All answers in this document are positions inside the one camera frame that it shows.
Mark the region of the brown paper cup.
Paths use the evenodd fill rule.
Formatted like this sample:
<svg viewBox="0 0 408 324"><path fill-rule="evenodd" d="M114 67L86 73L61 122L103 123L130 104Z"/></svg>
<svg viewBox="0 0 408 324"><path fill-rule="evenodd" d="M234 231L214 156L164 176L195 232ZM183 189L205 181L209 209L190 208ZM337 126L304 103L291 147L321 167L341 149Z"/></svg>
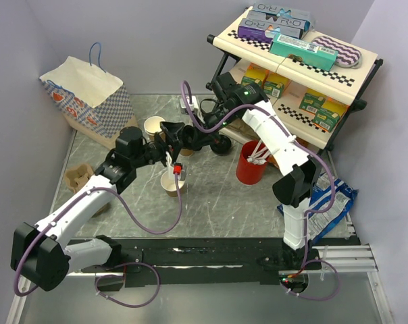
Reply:
<svg viewBox="0 0 408 324"><path fill-rule="evenodd" d="M178 188L176 187L176 183L174 179L169 178L169 173L165 171L161 178L160 178L161 187L165 190L165 193L170 197L177 197L179 189L180 194L183 195L185 190L186 182L183 180L178 181Z"/></svg>
<svg viewBox="0 0 408 324"><path fill-rule="evenodd" d="M191 149L188 149L188 148L182 148L180 150L180 155L183 156L183 157L191 156L194 153L195 153L194 150L191 150Z"/></svg>

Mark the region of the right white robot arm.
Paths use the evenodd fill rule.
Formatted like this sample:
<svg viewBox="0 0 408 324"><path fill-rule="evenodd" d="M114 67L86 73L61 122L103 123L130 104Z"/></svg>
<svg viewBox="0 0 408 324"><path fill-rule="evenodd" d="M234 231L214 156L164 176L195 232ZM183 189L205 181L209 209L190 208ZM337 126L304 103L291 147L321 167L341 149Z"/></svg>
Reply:
<svg viewBox="0 0 408 324"><path fill-rule="evenodd" d="M282 178L272 186L273 193L284 210L284 236L287 248L283 252L284 264L298 269L307 259L308 219L315 211L309 208L313 187L320 171L330 168L322 158L300 145L295 135L282 123L273 106L257 83L246 86L236 83L230 73L219 77L220 84L213 90L220 104L211 112L197 119L190 105L191 89L183 81L180 89L182 100L194 126L204 134L219 132L236 118L242 119L275 158Z"/></svg>

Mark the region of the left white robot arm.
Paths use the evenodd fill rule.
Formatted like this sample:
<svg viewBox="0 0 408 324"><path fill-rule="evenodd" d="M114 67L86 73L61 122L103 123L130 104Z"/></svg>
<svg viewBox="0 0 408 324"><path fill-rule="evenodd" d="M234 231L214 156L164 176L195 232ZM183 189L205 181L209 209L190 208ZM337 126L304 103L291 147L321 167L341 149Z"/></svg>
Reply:
<svg viewBox="0 0 408 324"><path fill-rule="evenodd" d="M18 287L20 277L30 280L36 288L50 291L76 270L100 265L106 271L114 271L120 266L122 247L107 236L74 245L69 242L97 211L112 198L120 197L136 179L138 168L160 162L175 180L183 176L176 158L183 147L185 125L166 121L160 125L165 136L155 136L153 142L145 142L140 128L122 129L104 162L67 203L36 225L23 223L15 230L11 268L16 272L17 296L27 295Z"/></svg>

